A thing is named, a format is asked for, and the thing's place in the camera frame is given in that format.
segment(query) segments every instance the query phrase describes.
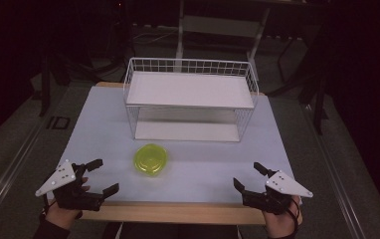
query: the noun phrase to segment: person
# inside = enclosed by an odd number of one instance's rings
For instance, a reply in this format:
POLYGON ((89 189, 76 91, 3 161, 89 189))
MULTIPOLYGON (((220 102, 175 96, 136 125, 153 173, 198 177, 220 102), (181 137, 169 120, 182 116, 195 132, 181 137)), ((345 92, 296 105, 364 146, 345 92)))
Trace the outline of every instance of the person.
MULTIPOLYGON (((83 189, 89 190, 90 188, 84 186, 83 189)), ((296 220, 295 216, 298 214, 299 202, 299 196, 293 196, 288 212, 280 215, 274 215, 273 213, 262 211, 265 217, 268 238, 290 239, 295 237, 297 223, 295 223, 294 220, 296 220)), ((49 207, 45 218, 41 219, 41 223, 35 232, 34 239, 67 238, 70 234, 71 227, 80 213, 80 210, 60 208, 57 201, 54 201, 49 207)))

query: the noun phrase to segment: green bowl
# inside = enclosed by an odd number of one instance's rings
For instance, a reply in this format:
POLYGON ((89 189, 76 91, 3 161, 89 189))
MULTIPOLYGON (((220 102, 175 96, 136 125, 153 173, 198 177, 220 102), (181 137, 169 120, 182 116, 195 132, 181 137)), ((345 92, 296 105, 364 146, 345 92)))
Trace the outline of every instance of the green bowl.
POLYGON ((156 176, 165 166, 168 153, 165 148, 154 143, 141 147, 134 154, 134 167, 149 176, 156 176))

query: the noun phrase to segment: human hand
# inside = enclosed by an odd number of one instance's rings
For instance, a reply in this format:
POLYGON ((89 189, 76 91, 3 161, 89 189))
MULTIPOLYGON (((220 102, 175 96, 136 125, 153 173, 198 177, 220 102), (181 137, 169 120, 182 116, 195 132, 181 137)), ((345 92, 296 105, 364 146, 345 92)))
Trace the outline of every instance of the human hand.
MULTIPOLYGON (((88 181, 87 177, 83 178, 83 183, 88 181)), ((83 186, 84 191, 88 191, 90 186, 83 186)), ((57 201, 48 209, 48 213, 45 219, 61 228, 69 230, 75 222, 77 216, 81 213, 81 210, 71 210, 59 207, 57 201)))
MULTIPOLYGON (((292 214, 296 217, 298 215, 298 206, 300 198, 299 196, 293 196, 292 199, 294 201, 291 202, 289 206, 289 211, 291 211, 292 214)), ((273 213, 269 213, 266 211, 262 211, 262 213, 265 217, 269 237, 286 237, 294 232, 294 220, 288 212, 285 212, 280 215, 274 215, 273 213)))

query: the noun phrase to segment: gray carpet floor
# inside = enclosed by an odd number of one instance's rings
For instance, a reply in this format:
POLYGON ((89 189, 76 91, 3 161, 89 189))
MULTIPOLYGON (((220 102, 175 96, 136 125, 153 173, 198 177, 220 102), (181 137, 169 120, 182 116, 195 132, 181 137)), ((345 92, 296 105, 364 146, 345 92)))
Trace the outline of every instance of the gray carpet floor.
MULTIPOLYGON (((174 41, 174 35, 156 42, 135 39, 136 56, 174 58, 174 41)), ((256 62, 262 92, 283 85, 276 62, 284 46, 284 42, 274 39, 261 43, 256 62)), ((287 76, 304 52, 305 46, 297 42, 285 56, 287 76)), ((240 48, 221 50, 218 46, 189 42, 184 58, 245 61, 246 55, 240 48)), ((122 73, 120 69, 103 78, 118 82, 122 73)), ((57 165, 91 86, 83 79, 74 79, 67 88, 53 85, 54 100, 46 118, 38 117, 40 102, 27 100, 1 125, 0 176, 14 158, 23 156, 25 162, 0 203, 0 238, 32 237, 43 206, 42 199, 36 198, 34 192, 57 165), (65 130, 50 129, 46 128, 49 117, 70 118, 72 122, 65 130), (39 133, 31 141, 32 147, 23 150, 24 155, 18 155, 19 148, 34 131, 39 133)), ((314 192, 314 197, 305 199, 302 205, 303 223, 297 238, 380 238, 380 195, 332 98, 325 99, 328 119, 322 121, 320 136, 311 126, 311 111, 296 100, 298 92, 299 89, 294 89, 270 98, 295 179, 314 192), (352 209, 355 217, 346 214, 347 208, 352 209), (359 226, 353 228, 350 221, 359 226)), ((70 238, 100 238, 105 225, 101 221, 79 220, 70 238)), ((267 237, 260 225, 240 226, 240 231, 245 239, 267 237)))

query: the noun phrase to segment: wire rack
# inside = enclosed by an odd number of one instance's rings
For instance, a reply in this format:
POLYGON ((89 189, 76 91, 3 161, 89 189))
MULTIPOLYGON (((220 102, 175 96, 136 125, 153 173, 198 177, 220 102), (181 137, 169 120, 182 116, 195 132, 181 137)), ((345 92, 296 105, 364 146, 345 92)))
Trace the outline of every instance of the wire rack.
MULTIPOLYGON (((139 113, 141 109, 148 111, 148 107, 135 107, 127 105, 127 98, 133 75, 136 72, 145 73, 171 73, 195 75, 215 75, 243 77, 249 89, 253 106, 256 106, 259 94, 258 80, 255 77, 252 66, 248 62, 217 61, 217 60, 197 60, 197 59, 160 59, 160 58, 131 58, 129 60, 127 72, 124 78, 124 102, 127 108, 128 119, 133 135, 136 133, 139 113)), ((152 111, 188 111, 188 108, 179 107, 154 107, 152 111)), ((239 140, 243 137, 247 124, 252 115, 253 109, 231 109, 234 112, 235 125, 238 131, 239 140)))

